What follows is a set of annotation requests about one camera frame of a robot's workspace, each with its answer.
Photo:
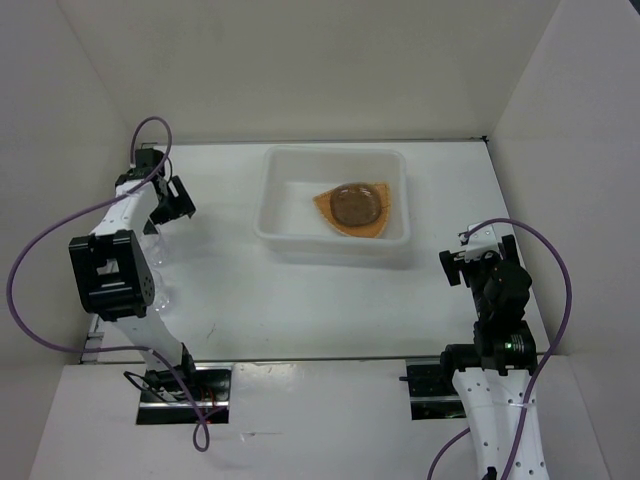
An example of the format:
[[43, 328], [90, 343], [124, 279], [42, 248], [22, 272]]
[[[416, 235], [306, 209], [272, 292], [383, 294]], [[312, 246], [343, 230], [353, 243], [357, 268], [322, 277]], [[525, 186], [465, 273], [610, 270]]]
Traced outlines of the woven bamboo fan tray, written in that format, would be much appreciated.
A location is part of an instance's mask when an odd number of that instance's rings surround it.
[[379, 238], [390, 218], [391, 189], [384, 182], [351, 182], [316, 195], [313, 204], [338, 233], [355, 238]]

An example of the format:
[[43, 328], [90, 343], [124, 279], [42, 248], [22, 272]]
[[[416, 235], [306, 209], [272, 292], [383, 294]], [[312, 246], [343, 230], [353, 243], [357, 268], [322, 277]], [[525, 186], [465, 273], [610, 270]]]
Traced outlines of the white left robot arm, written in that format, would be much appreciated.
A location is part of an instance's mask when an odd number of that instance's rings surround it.
[[156, 283], [140, 240], [159, 225], [192, 217], [196, 207], [181, 179], [165, 176], [163, 153], [134, 151], [134, 166], [116, 180], [113, 204], [86, 236], [69, 243], [81, 304], [120, 330], [139, 349], [148, 373], [143, 381], [161, 399], [188, 399], [199, 375], [183, 342], [153, 308]]

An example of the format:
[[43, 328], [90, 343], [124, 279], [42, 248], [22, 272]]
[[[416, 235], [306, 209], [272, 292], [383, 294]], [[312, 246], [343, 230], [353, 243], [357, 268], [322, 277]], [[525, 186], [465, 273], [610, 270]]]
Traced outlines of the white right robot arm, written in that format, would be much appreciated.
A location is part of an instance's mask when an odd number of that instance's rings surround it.
[[450, 285], [470, 289], [477, 319], [470, 344], [446, 346], [438, 381], [457, 393], [481, 479], [546, 479], [535, 395], [527, 395], [537, 347], [524, 319], [532, 280], [514, 236], [470, 225], [457, 252], [439, 258]]

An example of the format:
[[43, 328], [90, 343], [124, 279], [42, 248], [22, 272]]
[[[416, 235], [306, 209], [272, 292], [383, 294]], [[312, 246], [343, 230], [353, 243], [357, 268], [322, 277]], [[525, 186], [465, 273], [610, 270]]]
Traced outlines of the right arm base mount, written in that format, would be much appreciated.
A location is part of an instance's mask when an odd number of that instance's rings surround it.
[[407, 386], [414, 421], [466, 417], [462, 402], [446, 380], [438, 359], [410, 358], [405, 361], [405, 368], [399, 381]]

